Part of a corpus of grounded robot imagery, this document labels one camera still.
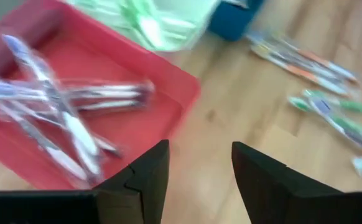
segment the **wooden surface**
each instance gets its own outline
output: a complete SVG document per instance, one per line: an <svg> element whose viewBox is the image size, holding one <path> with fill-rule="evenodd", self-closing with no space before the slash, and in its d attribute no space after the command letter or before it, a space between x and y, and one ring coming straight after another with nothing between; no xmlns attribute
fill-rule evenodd
<svg viewBox="0 0 362 224"><path fill-rule="evenodd" d="M362 79L362 0L270 0L254 27L284 31ZM257 58L245 40L226 43L213 34L175 61L201 80L202 95L172 141L162 223L249 223L233 177L233 141L340 190L362 190L350 163L361 152L287 104L315 85ZM27 188L0 165L0 189Z"/></svg>

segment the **black object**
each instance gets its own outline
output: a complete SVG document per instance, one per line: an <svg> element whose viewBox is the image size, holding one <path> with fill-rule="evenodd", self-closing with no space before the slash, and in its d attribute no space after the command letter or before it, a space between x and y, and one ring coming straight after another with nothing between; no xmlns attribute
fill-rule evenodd
<svg viewBox="0 0 362 224"><path fill-rule="evenodd" d="M168 179L163 140L93 190L0 192L0 223L159 224Z"/></svg>
<svg viewBox="0 0 362 224"><path fill-rule="evenodd" d="M340 192L240 142L232 161L252 224L362 224L362 192Z"/></svg>

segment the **blue container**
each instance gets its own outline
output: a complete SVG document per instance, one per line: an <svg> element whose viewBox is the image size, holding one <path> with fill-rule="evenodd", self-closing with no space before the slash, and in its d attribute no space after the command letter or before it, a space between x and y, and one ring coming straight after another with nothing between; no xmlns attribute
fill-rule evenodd
<svg viewBox="0 0 362 224"><path fill-rule="evenodd" d="M265 0L249 1L249 9L221 2L214 12L208 29L228 41L239 40Z"/></svg>

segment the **wooden floor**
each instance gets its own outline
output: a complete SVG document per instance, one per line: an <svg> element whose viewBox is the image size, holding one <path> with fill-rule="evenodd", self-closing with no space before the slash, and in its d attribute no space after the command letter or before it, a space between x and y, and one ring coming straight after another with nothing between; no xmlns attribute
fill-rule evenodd
<svg viewBox="0 0 362 224"><path fill-rule="evenodd" d="M284 31L362 78L362 0L269 0L253 27ZM233 141L340 190L362 190L350 163L361 152L287 104L314 85L257 58L245 40L226 43L212 34L175 61L201 80L202 95L172 140L162 223L249 223L233 177ZM0 189L26 188L0 165Z"/></svg>

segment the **red plastic tray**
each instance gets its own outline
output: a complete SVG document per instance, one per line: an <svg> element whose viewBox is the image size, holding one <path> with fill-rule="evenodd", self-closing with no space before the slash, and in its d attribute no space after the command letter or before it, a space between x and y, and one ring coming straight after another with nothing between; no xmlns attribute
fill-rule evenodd
<svg viewBox="0 0 362 224"><path fill-rule="evenodd" d="M170 138L197 98L196 78L141 48L74 8L56 1L28 1L2 21L34 46L59 78L136 81L149 79L156 87L145 111L111 113L86 118L90 129L124 146L124 157L104 164L109 178L161 139ZM10 51L0 40L0 75L17 78ZM49 131L50 136L62 134ZM0 161L38 189L72 189L50 159L19 128L0 121Z"/></svg>

